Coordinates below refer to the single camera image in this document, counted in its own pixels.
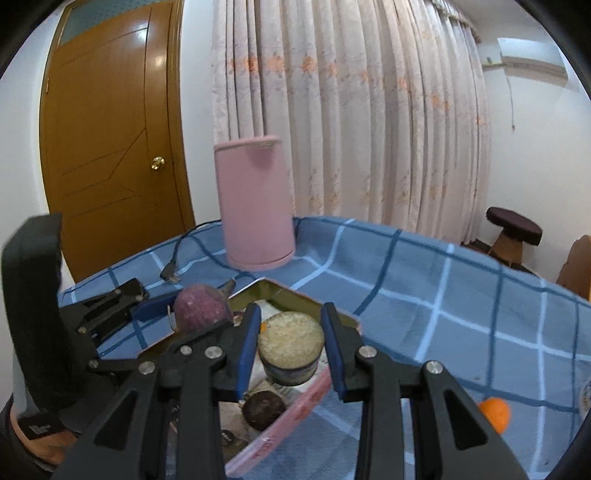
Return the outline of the purple round turnip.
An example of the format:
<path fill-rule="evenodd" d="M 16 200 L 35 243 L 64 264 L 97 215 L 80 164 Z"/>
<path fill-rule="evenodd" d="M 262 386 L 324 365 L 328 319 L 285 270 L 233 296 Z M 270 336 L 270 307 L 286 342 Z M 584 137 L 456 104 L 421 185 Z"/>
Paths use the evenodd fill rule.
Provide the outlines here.
<path fill-rule="evenodd" d="M 233 321 L 229 296 L 235 291 L 235 280 L 224 283 L 221 288 L 199 283 L 179 292 L 172 304 L 174 331 L 189 333 L 221 321 Z"/>

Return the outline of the dark mangosteen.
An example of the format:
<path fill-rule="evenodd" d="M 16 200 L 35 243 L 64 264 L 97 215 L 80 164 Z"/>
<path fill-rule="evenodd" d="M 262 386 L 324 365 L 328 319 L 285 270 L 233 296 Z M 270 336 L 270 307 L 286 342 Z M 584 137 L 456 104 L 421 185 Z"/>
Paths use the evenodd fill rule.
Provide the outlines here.
<path fill-rule="evenodd" d="M 259 391 L 242 405 L 242 416 L 254 430 L 263 432 L 286 412 L 287 406 L 279 395 L 270 390 Z"/>

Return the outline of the pink metal tin box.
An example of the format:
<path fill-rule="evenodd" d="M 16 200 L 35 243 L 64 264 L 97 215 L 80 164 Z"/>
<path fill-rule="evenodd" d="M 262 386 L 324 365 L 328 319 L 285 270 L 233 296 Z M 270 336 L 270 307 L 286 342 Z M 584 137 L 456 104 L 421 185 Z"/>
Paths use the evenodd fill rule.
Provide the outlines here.
<path fill-rule="evenodd" d="M 332 386 L 321 336 L 312 322 L 322 304 L 276 281 L 260 278 L 228 297 L 235 326 L 249 304 L 259 306 L 263 350 L 256 351 L 249 388 L 238 402 L 221 402 L 225 474 L 252 471 L 296 429 Z"/>

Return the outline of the brass door knob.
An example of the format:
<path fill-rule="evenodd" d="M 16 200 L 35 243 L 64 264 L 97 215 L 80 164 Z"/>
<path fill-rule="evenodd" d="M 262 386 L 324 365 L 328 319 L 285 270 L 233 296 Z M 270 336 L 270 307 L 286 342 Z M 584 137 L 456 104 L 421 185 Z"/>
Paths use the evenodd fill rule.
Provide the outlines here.
<path fill-rule="evenodd" d="M 150 168 L 154 171 L 157 171 L 163 168 L 165 165 L 165 159 L 161 156 L 154 157 L 151 161 Z"/>

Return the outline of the blue plaid tablecloth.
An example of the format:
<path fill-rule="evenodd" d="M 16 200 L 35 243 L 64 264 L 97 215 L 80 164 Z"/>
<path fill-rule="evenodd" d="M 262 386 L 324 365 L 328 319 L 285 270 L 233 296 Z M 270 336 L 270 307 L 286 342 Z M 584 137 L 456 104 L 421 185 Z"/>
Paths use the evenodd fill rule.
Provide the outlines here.
<path fill-rule="evenodd" d="M 366 342 L 394 359 L 436 359 L 476 402 L 511 406 L 504 440 L 530 479 L 544 479 L 582 423 L 578 397 L 590 377 L 590 303 L 556 284 L 477 252 L 353 219 L 294 219 L 294 259 L 269 272 L 231 267 L 221 225 L 197 230 L 178 254 L 179 282 L 159 278 L 174 240 L 144 250 L 60 295 L 68 305 L 137 278 L 151 297 L 194 283 L 259 277 L 334 302 L 360 321 Z M 361 404 L 329 389 L 270 456 L 241 479 L 353 479 Z"/>

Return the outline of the wooden door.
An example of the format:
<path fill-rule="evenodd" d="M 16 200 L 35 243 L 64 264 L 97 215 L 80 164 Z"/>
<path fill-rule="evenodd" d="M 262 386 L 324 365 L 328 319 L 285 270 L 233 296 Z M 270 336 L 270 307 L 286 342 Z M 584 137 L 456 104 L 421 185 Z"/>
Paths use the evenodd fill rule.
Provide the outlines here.
<path fill-rule="evenodd" d="M 40 102 L 48 207 L 75 280 L 195 223 L 179 92 L 179 1 L 76 1 L 57 26 Z M 163 168 L 150 168 L 154 157 Z"/>

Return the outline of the pink electric kettle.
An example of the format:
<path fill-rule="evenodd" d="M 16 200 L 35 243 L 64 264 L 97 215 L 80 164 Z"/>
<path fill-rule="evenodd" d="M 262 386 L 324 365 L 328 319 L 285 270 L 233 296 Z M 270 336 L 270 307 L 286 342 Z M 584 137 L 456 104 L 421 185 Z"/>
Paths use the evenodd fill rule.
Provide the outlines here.
<path fill-rule="evenodd" d="M 226 258 L 240 270 L 279 268 L 294 256 L 293 208 L 283 144 L 276 136 L 214 146 Z"/>

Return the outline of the dark round stool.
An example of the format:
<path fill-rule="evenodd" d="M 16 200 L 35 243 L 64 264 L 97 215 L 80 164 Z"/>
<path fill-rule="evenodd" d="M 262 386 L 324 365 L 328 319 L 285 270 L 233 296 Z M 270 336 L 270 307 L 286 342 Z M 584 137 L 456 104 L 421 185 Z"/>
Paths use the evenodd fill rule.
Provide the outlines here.
<path fill-rule="evenodd" d="M 522 264 L 525 244 L 537 247 L 541 243 L 542 228 L 513 210 L 489 207 L 486 219 L 501 228 L 488 254 L 510 267 Z"/>

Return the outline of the white printed mug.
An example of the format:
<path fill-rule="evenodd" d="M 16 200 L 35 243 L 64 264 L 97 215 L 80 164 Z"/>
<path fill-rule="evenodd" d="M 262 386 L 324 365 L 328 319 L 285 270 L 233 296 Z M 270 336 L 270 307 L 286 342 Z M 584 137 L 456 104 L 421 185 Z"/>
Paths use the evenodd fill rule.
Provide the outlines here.
<path fill-rule="evenodd" d="M 588 378 L 581 386 L 578 397 L 579 414 L 582 420 L 585 420 L 591 409 L 591 378 Z"/>

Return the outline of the pink floral curtain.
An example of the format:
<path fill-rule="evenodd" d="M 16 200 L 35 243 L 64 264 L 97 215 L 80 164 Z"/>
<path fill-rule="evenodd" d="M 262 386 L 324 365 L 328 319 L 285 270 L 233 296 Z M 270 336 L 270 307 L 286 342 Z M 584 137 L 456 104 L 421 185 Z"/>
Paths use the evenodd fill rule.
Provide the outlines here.
<path fill-rule="evenodd" d="M 479 40 L 452 1 L 218 1 L 214 140 L 280 137 L 295 214 L 470 242 L 490 166 Z"/>

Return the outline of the white air conditioner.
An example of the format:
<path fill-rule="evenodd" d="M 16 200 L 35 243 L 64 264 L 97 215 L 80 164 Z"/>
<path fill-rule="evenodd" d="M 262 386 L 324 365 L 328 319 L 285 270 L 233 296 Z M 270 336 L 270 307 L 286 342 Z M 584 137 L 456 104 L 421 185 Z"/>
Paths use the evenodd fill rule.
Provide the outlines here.
<path fill-rule="evenodd" d="M 497 41 L 501 60 L 506 66 L 568 77 L 556 45 L 518 38 L 498 38 Z"/>

